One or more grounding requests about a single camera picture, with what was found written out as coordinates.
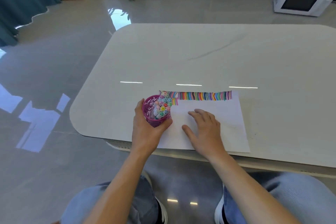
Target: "person's right hand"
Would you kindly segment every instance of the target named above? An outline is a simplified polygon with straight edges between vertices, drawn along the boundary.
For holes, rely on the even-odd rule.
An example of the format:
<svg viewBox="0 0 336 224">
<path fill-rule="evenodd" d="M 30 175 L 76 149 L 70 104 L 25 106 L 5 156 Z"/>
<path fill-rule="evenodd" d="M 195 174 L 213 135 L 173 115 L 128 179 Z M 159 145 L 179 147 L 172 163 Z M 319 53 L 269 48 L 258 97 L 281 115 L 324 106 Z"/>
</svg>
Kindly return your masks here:
<svg viewBox="0 0 336 224">
<path fill-rule="evenodd" d="M 196 121 L 198 136 L 187 125 L 183 125 L 182 129 L 195 150 L 210 162 L 214 158 L 227 154 L 221 139 L 221 124 L 215 116 L 202 109 L 195 109 L 194 112 L 188 112 L 188 114 Z"/>
</svg>

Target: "finger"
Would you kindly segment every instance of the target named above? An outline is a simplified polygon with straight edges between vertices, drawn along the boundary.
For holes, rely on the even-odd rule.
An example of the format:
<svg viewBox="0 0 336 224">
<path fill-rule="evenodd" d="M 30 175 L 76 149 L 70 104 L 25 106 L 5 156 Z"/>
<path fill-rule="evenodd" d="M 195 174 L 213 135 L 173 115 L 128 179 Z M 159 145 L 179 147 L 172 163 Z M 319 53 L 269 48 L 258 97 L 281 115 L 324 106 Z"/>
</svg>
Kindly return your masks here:
<svg viewBox="0 0 336 224">
<path fill-rule="evenodd" d="M 161 134 L 166 131 L 167 128 L 173 123 L 172 119 L 166 119 L 160 126 L 155 129 L 158 130 Z"/>
<path fill-rule="evenodd" d="M 136 116 L 143 116 L 144 114 L 142 113 L 142 105 L 144 103 L 145 99 L 141 99 L 137 105 L 136 105 L 136 108 L 134 109 L 135 111 L 135 115 Z"/>
<path fill-rule="evenodd" d="M 197 140 L 197 137 L 195 136 L 193 131 L 187 125 L 183 125 L 182 130 L 184 131 L 184 133 L 187 135 L 187 137 L 191 141 L 191 144 L 194 144 L 194 142 Z"/>
<path fill-rule="evenodd" d="M 191 117 L 194 118 L 194 120 L 196 121 L 197 126 L 201 125 L 204 122 L 204 120 L 203 120 L 203 118 L 202 118 L 202 116 L 200 114 L 195 113 L 195 112 L 188 112 L 188 114 Z"/>
<path fill-rule="evenodd" d="M 216 124 L 216 118 L 215 118 L 215 116 L 211 112 L 206 112 L 206 113 L 209 115 L 211 122 L 214 123 L 214 124 Z"/>
<path fill-rule="evenodd" d="M 205 122 L 211 121 L 210 116 L 208 115 L 208 112 L 206 112 L 202 109 L 195 109 L 195 112 L 199 113 L 202 116 L 202 118 Z"/>
</svg>

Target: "black panel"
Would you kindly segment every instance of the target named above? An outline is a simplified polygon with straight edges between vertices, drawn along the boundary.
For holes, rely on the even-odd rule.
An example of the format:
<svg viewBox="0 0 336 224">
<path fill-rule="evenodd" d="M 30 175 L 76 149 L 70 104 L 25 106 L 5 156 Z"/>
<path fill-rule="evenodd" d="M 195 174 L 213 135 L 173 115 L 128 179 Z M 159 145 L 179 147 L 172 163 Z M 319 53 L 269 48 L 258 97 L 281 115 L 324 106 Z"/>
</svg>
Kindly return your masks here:
<svg viewBox="0 0 336 224">
<path fill-rule="evenodd" d="M 281 9 L 308 12 L 317 0 L 286 0 Z"/>
</svg>

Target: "white coffee table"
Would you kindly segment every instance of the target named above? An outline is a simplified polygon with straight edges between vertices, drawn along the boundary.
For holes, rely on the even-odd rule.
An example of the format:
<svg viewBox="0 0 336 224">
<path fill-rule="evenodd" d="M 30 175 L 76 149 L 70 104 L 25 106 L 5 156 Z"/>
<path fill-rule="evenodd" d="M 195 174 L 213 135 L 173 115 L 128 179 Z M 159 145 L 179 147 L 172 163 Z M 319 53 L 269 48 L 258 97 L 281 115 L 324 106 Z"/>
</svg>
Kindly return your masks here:
<svg viewBox="0 0 336 224">
<path fill-rule="evenodd" d="M 258 87 L 237 89 L 251 152 L 233 154 L 336 167 L 335 65 L 336 29 L 327 26 L 131 24 L 112 36 L 70 119 L 84 136 L 129 148 L 137 101 L 160 89 Z M 199 158 L 168 148 L 157 152 Z"/>
</svg>

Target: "glossy floor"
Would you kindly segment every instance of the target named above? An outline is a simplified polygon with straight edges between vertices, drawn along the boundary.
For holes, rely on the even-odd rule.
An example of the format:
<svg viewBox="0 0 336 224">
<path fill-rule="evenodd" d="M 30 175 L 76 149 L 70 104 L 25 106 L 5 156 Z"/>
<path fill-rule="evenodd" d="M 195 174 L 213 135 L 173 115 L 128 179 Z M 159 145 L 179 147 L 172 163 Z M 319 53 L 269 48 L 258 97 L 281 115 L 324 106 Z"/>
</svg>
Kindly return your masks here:
<svg viewBox="0 0 336 224">
<path fill-rule="evenodd" d="M 274 14 L 272 0 L 83 0 L 50 7 L 19 29 L 19 45 L 0 51 L 0 223 L 51 223 L 81 189 L 114 177 L 127 153 L 78 134 L 69 108 L 111 35 L 153 22 L 336 27 L 336 5 L 318 18 Z M 151 156 L 145 169 L 170 223 L 213 223 L 222 189 L 208 163 Z"/>
</svg>

